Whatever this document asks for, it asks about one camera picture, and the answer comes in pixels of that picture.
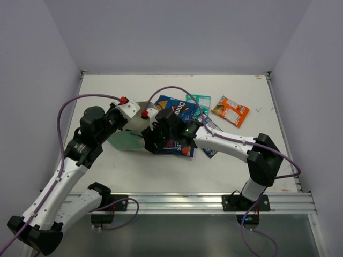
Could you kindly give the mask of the blue Burts crisps bag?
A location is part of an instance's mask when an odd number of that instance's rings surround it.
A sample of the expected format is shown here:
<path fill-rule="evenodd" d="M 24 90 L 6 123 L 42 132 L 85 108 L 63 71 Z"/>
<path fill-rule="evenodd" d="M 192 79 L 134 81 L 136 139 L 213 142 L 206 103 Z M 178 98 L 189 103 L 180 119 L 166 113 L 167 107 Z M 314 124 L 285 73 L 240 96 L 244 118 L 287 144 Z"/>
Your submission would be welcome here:
<path fill-rule="evenodd" d="M 168 141 L 164 147 L 158 149 L 156 151 L 156 154 L 173 154 L 193 158 L 194 148 L 190 146 L 183 146 L 180 143 L 171 140 Z"/>

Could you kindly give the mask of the blue Doritos bag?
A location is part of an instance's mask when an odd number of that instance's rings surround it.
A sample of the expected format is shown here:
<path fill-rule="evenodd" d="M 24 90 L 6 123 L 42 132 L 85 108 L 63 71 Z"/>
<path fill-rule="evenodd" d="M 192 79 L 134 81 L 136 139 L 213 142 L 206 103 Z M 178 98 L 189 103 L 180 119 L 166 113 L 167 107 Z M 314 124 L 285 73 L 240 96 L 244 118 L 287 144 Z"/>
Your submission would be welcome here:
<path fill-rule="evenodd" d="M 159 111 L 165 108 L 171 109 L 173 113 L 175 113 L 185 123 L 193 118 L 196 110 L 198 109 L 194 103 L 178 100 L 165 95 L 160 95 L 154 105 Z"/>

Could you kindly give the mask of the green paper bag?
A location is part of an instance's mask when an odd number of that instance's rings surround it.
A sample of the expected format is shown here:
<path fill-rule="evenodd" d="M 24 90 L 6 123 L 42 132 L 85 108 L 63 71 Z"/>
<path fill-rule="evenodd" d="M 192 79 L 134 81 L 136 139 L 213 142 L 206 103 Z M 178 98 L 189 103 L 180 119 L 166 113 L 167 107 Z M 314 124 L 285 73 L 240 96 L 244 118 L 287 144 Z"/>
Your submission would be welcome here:
<path fill-rule="evenodd" d="M 138 102 L 141 109 L 123 127 L 112 134 L 107 141 L 117 150 L 139 150 L 145 151 L 145 142 L 142 131 L 149 127 L 150 122 L 141 118 L 141 112 L 146 107 L 147 102 Z"/>

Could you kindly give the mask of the dark blue snack bag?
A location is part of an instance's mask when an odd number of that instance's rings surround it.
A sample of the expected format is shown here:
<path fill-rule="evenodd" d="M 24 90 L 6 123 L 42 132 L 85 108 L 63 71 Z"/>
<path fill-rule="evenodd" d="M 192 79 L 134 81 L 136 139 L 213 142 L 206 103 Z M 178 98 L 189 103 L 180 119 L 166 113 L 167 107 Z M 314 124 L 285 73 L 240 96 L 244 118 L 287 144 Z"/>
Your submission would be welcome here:
<path fill-rule="evenodd" d="M 214 130 L 218 130 L 218 131 L 222 131 L 222 129 L 220 129 L 211 119 L 210 117 L 206 114 L 203 113 L 203 115 L 198 115 L 196 117 L 196 120 L 198 120 L 199 122 L 202 122 L 204 119 L 207 127 L 209 127 L 210 129 L 214 129 Z M 216 150 L 213 149 L 209 149 L 209 148 L 202 148 L 202 151 L 206 154 L 206 156 L 208 158 L 212 158 L 217 154 Z"/>

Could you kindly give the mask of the teal candy packet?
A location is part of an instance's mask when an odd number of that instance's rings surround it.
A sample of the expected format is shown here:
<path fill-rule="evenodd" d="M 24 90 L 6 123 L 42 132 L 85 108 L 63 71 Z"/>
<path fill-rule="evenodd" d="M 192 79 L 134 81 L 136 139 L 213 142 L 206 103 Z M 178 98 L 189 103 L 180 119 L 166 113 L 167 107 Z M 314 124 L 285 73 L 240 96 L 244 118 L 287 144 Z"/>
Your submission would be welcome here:
<path fill-rule="evenodd" d="M 191 119 L 197 119 L 200 115 L 200 111 L 193 99 L 196 100 L 196 102 L 199 104 L 202 112 L 204 115 L 209 115 L 210 112 L 210 104 L 211 104 L 211 97 L 207 95 L 197 95 L 193 94 L 192 97 L 187 94 L 186 95 L 186 107 L 189 107 L 189 109 L 185 112 L 185 121 L 189 121 Z"/>

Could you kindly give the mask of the orange snack packet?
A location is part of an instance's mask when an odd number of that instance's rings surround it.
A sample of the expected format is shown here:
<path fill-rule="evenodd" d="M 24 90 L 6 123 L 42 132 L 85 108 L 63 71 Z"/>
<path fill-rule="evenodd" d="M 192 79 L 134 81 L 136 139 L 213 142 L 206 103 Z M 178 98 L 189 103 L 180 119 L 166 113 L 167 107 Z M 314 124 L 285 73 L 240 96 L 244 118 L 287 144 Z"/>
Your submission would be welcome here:
<path fill-rule="evenodd" d="M 230 122 L 235 127 L 240 128 L 249 111 L 250 109 L 248 107 L 237 104 L 223 95 L 219 102 L 211 110 L 211 113 Z"/>

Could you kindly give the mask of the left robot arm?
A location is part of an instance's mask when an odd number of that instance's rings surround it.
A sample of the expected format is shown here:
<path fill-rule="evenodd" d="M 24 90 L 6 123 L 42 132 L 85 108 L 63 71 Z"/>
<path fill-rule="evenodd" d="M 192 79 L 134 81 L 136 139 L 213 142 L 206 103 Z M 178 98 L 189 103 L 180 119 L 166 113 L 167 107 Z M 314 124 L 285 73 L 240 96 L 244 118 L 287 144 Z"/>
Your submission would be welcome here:
<path fill-rule="evenodd" d="M 80 119 L 72 140 L 63 150 L 59 167 L 34 203 L 20 216 L 12 216 L 7 226 L 24 244 L 47 256 L 60 244 L 63 227 L 70 219 L 60 208 L 76 182 L 102 153 L 102 144 L 121 130 L 139 111 L 134 102 L 111 104 L 108 111 L 89 107 Z"/>

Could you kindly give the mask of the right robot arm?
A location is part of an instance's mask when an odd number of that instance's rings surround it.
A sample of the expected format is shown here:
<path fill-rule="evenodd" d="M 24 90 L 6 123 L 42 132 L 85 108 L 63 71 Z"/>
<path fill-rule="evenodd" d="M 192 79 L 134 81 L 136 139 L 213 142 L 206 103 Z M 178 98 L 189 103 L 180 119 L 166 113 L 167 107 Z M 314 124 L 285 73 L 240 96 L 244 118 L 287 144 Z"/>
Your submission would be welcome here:
<path fill-rule="evenodd" d="M 274 184 L 283 158 L 266 134 L 255 138 L 228 134 L 208 128 L 203 121 L 184 122 L 170 109 L 149 108 L 142 111 L 141 117 L 149 122 L 142 136 L 144 148 L 151 153 L 157 153 L 172 140 L 181 146 L 215 150 L 246 163 L 249 179 L 236 199 L 227 199 L 236 210 L 251 210 L 263 192 Z"/>

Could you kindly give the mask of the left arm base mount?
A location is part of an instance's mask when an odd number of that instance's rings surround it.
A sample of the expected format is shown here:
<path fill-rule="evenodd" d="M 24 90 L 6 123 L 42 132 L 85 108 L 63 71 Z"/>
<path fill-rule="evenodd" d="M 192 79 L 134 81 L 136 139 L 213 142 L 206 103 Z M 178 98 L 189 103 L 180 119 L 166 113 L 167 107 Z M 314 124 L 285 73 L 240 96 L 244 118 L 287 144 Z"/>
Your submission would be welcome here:
<path fill-rule="evenodd" d="M 121 229 L 132 222 L 115 221 L 116 212 L 125 212 L 128 207 L 127 195 L 107 194 L 102 196 L 101 203 L 91 213 L 91 225 L 98 231 L 114 231 Z"/>

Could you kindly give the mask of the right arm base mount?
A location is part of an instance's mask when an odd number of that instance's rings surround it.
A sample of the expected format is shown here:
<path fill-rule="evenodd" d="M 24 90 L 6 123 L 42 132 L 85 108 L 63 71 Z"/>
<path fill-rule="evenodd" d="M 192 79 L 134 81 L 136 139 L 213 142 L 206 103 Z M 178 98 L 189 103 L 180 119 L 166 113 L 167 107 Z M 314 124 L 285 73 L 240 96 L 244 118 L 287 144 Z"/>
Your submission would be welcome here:
<path fill-rule="evenodd" d="M 263 194 L 258 203 L 254 204 L 254 202 L 244 198 L 238 190 L 231 194 L 222 195 L 221 203 L 224 212 L 242 213 L 236 215 L 238 223 L 244 222 L 243 226 L 252 230 L 259 226 L 261 212 L 271 210 L 269 198 L 266 194 Z"/>

